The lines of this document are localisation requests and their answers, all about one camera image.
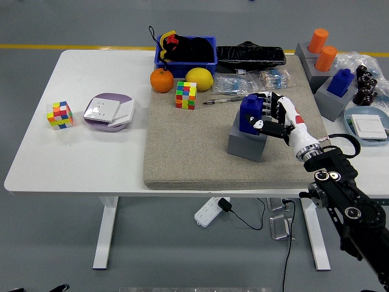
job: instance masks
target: orange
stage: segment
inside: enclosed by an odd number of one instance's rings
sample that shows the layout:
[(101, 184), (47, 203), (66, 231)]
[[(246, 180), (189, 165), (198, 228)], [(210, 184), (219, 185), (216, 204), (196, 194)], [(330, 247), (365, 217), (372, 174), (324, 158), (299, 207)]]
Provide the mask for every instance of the orange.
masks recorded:
[(155, 69), (150, 75), (150, 83), (155, 91), (166, 93), (174, 86), (174, 77), (169, 70), (163, 68)]

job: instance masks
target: white table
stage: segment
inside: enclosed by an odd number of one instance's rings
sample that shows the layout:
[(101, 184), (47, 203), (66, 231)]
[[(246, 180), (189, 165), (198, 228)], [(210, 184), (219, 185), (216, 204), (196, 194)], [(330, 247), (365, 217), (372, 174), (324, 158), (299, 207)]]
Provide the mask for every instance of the white table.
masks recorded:
[[(32, 117), (5, 188), (15, 195), (93, 195), (105, 205), (94, 261), (105, 269), (119, 196), (235, 196), (298, 197), (303, 189), (160, 191), (143, 183), (143, 156), (150, 106), (150, 73), (154, 51), (68, 50), (61, 54)], [(136, 100), (133, 121), (118, 133), (94, 131), (83, 121), (84, 110), (97, 94), (113, 92)], [(46, 105), (67, 101), (73, 128), (53, 130), (46, 120)], [(328, 133), (344, 133), (339, 121), (323, 119)], [(333, 144), (345, 152), (340, 139)], [(359, 171), (357, 185), (367, 195), (387, 196), (389, 147), (363, 148), (352, 159)], [(303, 202), (317, 269), (329, 269), (320, 226), (310, 201)]]

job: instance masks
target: plastic bag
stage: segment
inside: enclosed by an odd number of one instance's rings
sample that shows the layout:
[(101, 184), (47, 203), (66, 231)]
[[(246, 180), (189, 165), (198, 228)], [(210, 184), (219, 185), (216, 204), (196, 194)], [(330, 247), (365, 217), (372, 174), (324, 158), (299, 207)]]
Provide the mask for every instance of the plastic bag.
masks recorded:
[[(338, 54), (334, 62), (337, 70), (348, 68), (354, 75), (356, 75), (356, 69), (359, 65), (364, 65), (367, 71), (373, 75), (372, 77), (377, 80), (377, 85), (374, 90), (378, 95), (374, 99), (372, 106), (380, 108), (389, 114), (389, 81), (385, 79), (375, 58), (368, 55), (361, 55), (357, 52), (348, 52)], [(357, 87), (356, 79), (353, 82), (354, 86)]]
[(253, 72), (260, 79), (266, 90), (283, 89), (292, 86), (291, 76), (285, 69), (268, 69)]
[(251, 74), (215, 73), (213, 79), (212, 94), (246, 96), (258, 92), (262, 88)]

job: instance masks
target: lemon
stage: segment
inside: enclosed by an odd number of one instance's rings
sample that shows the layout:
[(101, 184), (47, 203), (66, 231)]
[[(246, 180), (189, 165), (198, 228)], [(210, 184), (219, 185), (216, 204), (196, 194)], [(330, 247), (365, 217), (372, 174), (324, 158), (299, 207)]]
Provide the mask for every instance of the lemon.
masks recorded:
[(208, 90), (213, 84), (211, 72), (204, 68), (193, 68), (186, 74), (185, 79), (187, 82), (196, 82), (200, 91)]

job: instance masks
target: yellow line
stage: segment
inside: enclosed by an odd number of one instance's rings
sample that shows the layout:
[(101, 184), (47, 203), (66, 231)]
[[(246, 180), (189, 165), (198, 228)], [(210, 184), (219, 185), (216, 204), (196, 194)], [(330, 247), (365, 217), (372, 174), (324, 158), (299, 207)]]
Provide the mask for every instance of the yellow line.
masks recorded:
[[(25, 50), (155, 50), (155, 47), (132, 46), (79, 46), (60, 44), (0, 44), (0, 49), (25, 49)], [(284, 50), (286, 54), (294, 54), (294, 50)], [(389, 58), (385, 52), (360, 52), (371, 57)]]
[[(294, 50), (284, 50), (286, 54), (294, 54)], [(383, 57), (383, 58), (389, 58), (389, 53), (383, 53), (383, 52), (359, 52), (361, 55), (368, 55), (371, 57)]]
[(0, 44), (0, 49), (32, 50), (156, 50), (156, 47), (72, 46), (57, 44)]

